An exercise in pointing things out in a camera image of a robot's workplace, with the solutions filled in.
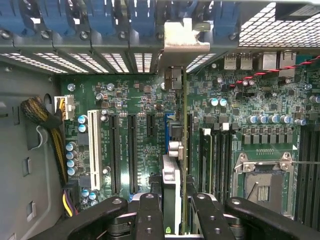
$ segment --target white pci slot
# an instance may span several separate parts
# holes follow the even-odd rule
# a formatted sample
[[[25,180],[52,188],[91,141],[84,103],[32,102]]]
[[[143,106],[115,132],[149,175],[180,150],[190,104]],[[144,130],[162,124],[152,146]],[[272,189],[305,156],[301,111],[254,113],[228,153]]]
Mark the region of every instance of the white pci slot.
[[[87,114],[89,131],[91,190],[100,190],[103,184],[100,111],[89,110]]]

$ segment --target ventilation grille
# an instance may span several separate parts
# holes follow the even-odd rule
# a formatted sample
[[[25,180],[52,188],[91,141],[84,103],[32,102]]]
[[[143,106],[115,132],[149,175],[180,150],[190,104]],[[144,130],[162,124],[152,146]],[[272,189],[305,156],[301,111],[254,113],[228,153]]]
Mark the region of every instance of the ventilation grille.
[[[275,21],[272,2],[241,27],[240,47],[320,47],[320,14],[304,21]]]
[[[189,73],[195,68],[199,67],[201,64],[207,62],[210,58],[212,58],[215,53],[209,53],[209,54],[202,54],[197,56],[187,67],[186,72]]]
[[[29,64],[29,65],[32,65],[32,66],[35,66],[35,67],[38,67],[38,68],[53,72],[55,74],[66,74],[66,73],[68,73],[67,71],[64,71],[64,70],[61,70],[59,68],[47,65],[45,63],[33,60],[33,59],[31,59],[29,57],[26,57],[26,56],[23,56],[23,55],[21,55],[19,53],[0,53],[0,55],[1,56],[5,56],[5,57],[10,58],[10,59],[17,60],[17,61],[25,63],[25,64]]]
[[[152,53],[135,53],[134,58],[139,73],[150,73]]]
[[[102,56],[118,73],[129,73],[129,70],[119,53],[102,53]]]
[[[55,55],[54,53],[35,53],[35,55],[56,63],[62,67],[65,67],[66,69],[72,70],[76,73],[88,73],[88,71],[84,70],[83,68],[63,59],[62,57]]]
[[[100,74],[108,73],[103,66],[101,66],[97,61],[95,61],[91,56],[86,53],[69,53],[69,55],[82,64],[86,65],[87,67],[91,68],[92,70],[96,71]]]

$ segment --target green circuit board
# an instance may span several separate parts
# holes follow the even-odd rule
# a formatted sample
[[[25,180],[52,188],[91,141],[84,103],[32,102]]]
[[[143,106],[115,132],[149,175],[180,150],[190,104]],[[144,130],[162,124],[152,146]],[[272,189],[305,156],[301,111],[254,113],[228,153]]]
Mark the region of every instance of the green circuit board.
[[[189,133],[192,145],[189,174],[192,175],[194,185],[199,191],[203,184],[201,183],[203,178],[201,131],[212,128],[214,124],[220,124],[219,121],[229,123],[230,126],[236,124],[236,128],[230,134],[229,164],[224,165],[228,168],[224,172],[229,173],[227,176],[223,175],[223,178],[229,179],[226,181],[228,186],[224,186],[230,189],[224,193],[228,197],[248,195],[249,189],[247,188],[250,184],[247,183],[249,181],[247,178],[251,176],[243,174],[239,176],[237,186],[233,185],[234,167],[241,153],[245,153],[248,161],[252,162],[279,161],[284,153],[290,153],[293,160],[299,157],[300,127],[295,124],[295,119],[308,119],[308,113],[318,112],[317,105],[309,102],[309,97],[318,91],[316,87],[312,90],[306,89],[305,85],[311,83],[313,86],[318,86],[319,72],[306,73],[301,68],[296,70],[295,78],[290,84],[279,85],[279,78],[272,75],[255,77],[255,85],[248,88],[236,87],[233,90],[222,90],[222,85],[233,84],[236,80],[252,73],[247,70],[216,70],[206,67],[198,74],[187,77],[187,110],[191,115],[190,124],[192,126],[192,131]],[[217,78],[222,79],[222,84],[217,83]],[[117,114],[120,152],[118,164],[121,176],[120,191],[117,192],[117,195],[128,200],[132,196],[129,181],[128,116],[135,115],[137,192],[150,191],[149,176],[161,172],[161,156],[165,154],[166,123],[164,116],[168,113],[173,114],[177,110],[175,92],[161,89],[163,78],[157,75],[67,75],[63,76],[60,82],[62,95],[71,95],[75,101],[75,119],[66,120],[64,123],[66,143],[70,141],[77,143],[79,140],[79,134],[81,134],[78,132],[77,118],[79,116],[86,115],[88,110],[108,110],[109,121],[101,123],[102,166],[104,169],[110,166],[112,157],[110,154],[113,146],[110,138],[110,116]],[[70,92],[67,89],[68,84],[74,84],[75,90]],[[114,89],[108,90],[108,84],[113,84]],[[238,94],[242,92],[252,95],[239,98]],[[276,96],[270,97],[267,96],[267,93],[275,93]],[[102,102],[96,101],[97,94],[103,94]],[[212,106],[210,99],[225,99],[227,104],[226,106]],[[155,132],[152,135],[148,134],[149,116],[154,118]],[[250,124],[249,116],[266,116],[267,118],[277,116],[279,119],[281,116],[288,116],[290,122]],[[78,144],[76,151],[77,172],[70,178],[88,177],[90,175],[89,146]],[[294,167],[294,174],[291,176],[283,174],[282,181],[277,180],[276,175],[280,174],[279,171],[266,170],[261,173],[268,175],[270,181],[274,181],[274,183],[269,183],[268,191],[271,191],[273,185],[280,184],[280,189],[276,191],[280,194],[281,199],[275,209],[283,214],[290,213],[288,217],[291,217],[295,207],[297,168]],[[216,194],[215,189],[211,189],[208,191]],[[99,192],[99,200],[112,195],[112,177],[108,172],[103,175],[103,188]]]

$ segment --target blue pcie slot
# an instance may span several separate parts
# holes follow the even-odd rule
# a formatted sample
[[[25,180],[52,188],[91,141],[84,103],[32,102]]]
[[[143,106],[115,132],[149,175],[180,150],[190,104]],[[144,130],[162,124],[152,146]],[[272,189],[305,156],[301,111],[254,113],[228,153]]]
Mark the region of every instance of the blue pcie slot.
[[[168,152],[169,148],[169,141],[171,140],[171,137],[169,136],[169,127],[168,127],[168,120],[169,116],[174,115],[174,113],[165,113],[164,114],[164,144],[165,144],[165,153]]]

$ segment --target wire bundle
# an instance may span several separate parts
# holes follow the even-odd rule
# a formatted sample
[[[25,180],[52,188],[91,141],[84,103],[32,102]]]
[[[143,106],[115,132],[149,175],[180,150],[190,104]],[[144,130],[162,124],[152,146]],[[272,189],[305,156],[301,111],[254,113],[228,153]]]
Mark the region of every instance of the wire bundle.
[[[63,203],[64,209],[66,210],[67,216],[69,218],[78,214],[78,211],[75,208],[75,206],[73,205],[73,203],[69,197],[69,194],[67,193],[66,190],[63,190],[62,203]]]
[[[46,109],[41,98],[36,96],[23,101],[21,103],[21,110],[27,119],[44,127],[48,131],[54,145],[56,165],[59,172],[60,183],[63,187],[68,181],[64,141],[59,128],[63,123],[63,115],[65,116],[66,114],[64,100],[59,101],[57,106],[55,114],[52,115]]]

